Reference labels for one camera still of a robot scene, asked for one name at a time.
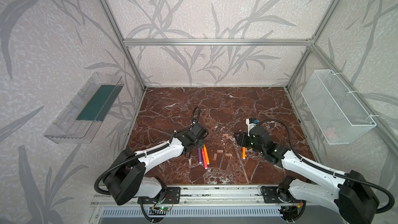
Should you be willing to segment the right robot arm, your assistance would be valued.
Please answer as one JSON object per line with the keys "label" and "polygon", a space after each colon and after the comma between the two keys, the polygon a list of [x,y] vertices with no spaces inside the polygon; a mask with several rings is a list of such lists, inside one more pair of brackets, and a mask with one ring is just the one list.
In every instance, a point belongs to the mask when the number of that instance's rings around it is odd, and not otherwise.
{"label": "right robot arm", "polygon": [[394,207],[395,199],[388,190],[367,182],[362,174],[323,166],[298,154],[293,147],[272,141],[267,130],[258,125],[249,132],[234,134],[237,144],[258,152],[269,163],[294,172],[310,182],[287,178],[279,193],[328,208],[341,215],[349,224],[370,224],[376,214]]}

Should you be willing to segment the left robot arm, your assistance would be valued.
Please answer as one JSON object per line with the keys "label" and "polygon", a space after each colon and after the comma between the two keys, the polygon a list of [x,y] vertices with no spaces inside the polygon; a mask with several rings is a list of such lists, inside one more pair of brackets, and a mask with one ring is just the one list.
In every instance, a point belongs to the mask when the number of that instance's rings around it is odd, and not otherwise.
{"label": "left robot arm", "polygon": [[94,190],[112,196],[117,205],[124,205],[132,198],[144,198],[161,202],[167,196],[167,186],[156,177],[146,174],[158,165],[202,148],[208,130],[198,122],[174,132],[170,139],[149,149],[122,151],[113,164],[94,182]]}

